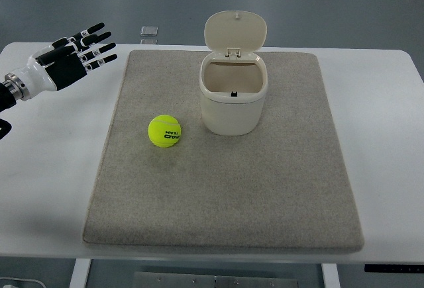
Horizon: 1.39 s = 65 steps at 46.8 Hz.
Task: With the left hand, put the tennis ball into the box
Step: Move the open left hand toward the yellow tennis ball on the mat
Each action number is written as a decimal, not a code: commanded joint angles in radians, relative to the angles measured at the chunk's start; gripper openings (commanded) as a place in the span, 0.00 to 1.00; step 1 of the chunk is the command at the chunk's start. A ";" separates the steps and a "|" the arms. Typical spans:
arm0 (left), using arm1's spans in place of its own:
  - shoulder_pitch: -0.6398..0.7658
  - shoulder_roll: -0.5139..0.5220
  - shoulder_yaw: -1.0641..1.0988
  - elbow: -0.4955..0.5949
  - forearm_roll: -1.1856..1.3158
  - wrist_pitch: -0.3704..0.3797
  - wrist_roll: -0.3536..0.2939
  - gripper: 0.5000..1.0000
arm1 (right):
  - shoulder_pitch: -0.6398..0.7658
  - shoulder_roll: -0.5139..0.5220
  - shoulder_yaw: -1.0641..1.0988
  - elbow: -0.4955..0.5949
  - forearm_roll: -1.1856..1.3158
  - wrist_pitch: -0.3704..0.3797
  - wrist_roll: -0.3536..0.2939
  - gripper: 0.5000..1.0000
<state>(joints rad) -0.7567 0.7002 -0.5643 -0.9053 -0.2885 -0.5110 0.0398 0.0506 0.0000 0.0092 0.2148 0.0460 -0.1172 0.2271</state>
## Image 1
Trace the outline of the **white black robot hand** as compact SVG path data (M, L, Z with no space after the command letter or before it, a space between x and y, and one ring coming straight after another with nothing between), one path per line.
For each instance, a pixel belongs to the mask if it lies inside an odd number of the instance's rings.
M70 37L63 37L35 52L29 57L26 66L8 73L4 81L5 100L29 100L43 91L59 91L70 86L92 71L113 60L116 54L88 62L116 47L115 43L106 44L100 48L83 54L94 44L109 38L110 31L97 35L95 32L105 27L98 23Z

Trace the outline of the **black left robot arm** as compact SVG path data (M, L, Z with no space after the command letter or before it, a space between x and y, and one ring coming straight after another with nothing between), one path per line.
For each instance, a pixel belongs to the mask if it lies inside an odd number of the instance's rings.
M104 27L104 23L98 23L63 37L35 52L25 67L8 73L1 82L1 110L10 109L17 101L27 101L43 91L67 88L89 72L116 60L116 54L101 56L116 47L114 42L91 49L111 36L109 31L97 33Z

